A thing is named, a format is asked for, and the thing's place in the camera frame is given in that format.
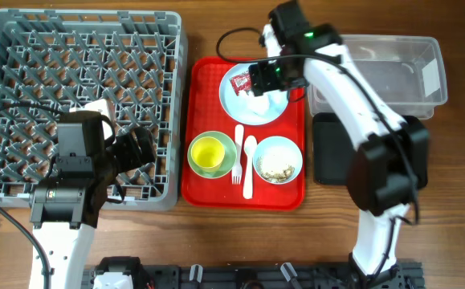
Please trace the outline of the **yellow plastic cup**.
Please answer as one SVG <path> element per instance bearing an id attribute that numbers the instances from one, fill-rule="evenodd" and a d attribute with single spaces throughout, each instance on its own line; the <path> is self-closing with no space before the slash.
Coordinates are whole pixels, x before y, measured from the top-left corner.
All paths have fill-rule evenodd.
<path id="1" fill-rule="evenodd" d="M 201 170 L 208 173 L 215 172 L 220 168 L 225 154 L 222 142 L 212 136 L 198 138 L 190 150 L 193 162 Z"/>

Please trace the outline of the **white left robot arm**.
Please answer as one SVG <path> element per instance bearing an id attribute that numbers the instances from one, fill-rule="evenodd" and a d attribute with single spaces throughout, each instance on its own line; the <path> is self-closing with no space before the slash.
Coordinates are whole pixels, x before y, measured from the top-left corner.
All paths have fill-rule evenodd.
<path id="1" fill-rule="evenodd" d="M 117 176 L 156 159 L 153 134 L 136 127 L 104 136 L 110 119 L 99 112 L 63 114 L 57 123 L 57 173 L 32 194 L 31 223 L 39 248 L 33 251 L 31 288 L 78 288 L 108 187 Z"/>

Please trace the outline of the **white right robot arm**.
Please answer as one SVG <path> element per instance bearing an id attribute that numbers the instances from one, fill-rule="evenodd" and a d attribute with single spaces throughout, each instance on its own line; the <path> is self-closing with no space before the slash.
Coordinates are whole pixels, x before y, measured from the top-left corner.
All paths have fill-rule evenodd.
<path id="1" fill-rule="evenodd" d="M 365 283 L 375 283 L 395 267 L 400 225 L 426 186 L 429 133 L 385 104 L 333 26 L 311 26 L 296 1 L 279 4 L 268 19 L 267 58 L 250 65 L 251 89 L 261 96 L 311 84 L 343 124 L 354 150 L 346 187 L 360 210 L 351 259 Z"/>

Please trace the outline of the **light blue bowl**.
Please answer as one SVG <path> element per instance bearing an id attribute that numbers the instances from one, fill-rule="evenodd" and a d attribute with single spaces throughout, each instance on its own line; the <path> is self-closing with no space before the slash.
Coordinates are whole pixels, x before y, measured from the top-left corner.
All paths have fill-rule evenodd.
<path id="1" fill-rule="evenodd" d="M 283 136 L 270 136 L 261 140 L 255 150 L 253 158 L 253 166 L 255 172 L 260 176 L 257 168 L 257 161 L 260 157 L 265 155 L 274 155 L 279 159 L 287 160 L 291 165 L 295 167 L 295 171 L 292 176 L 284 183 L 270 183 L 273 185 L 286 185 L 294 181 L 301 173 L 304 160 L 300 148 L 290 139 Z"/>

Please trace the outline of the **rice and peanut shells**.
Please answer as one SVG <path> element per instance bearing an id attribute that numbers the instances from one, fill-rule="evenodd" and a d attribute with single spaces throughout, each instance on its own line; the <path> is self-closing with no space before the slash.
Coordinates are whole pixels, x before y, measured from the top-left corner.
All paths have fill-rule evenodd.
<path id="1" fill-rule="evenodd" d="M 284 183 L 295 171 L 295 167 L 285 159 L 274 155 L 265 155 L 258 159 L 257 168 L 260 176 L 270 183 Z"/>

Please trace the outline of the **red sauce packet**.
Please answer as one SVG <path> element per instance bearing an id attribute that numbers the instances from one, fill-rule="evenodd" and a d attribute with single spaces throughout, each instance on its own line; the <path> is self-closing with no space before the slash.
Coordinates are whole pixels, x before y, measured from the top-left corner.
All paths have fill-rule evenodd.
<path id="1" fill-rule="evenodd" d="M 238 96 L 240 92 L 250 92 L 251 91 L 251 77 L 250 74 L 245 71 L 237 75 L 230 77 L 230 84 L 233 88 L 233 91 Z"/>

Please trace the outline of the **white napkin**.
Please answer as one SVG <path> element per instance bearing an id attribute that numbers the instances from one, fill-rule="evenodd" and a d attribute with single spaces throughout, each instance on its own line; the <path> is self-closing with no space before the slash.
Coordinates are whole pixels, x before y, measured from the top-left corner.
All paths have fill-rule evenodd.
<path id="1" fill-rule="evenodd" d="M 259 116 L 264 116 L 271 107 L 277 108 L 288 103 L 286 93 L 281 91 L 266 92 L 261 96 L 241 91 L 239 95 L 245 99 L 247 108 Z"/>

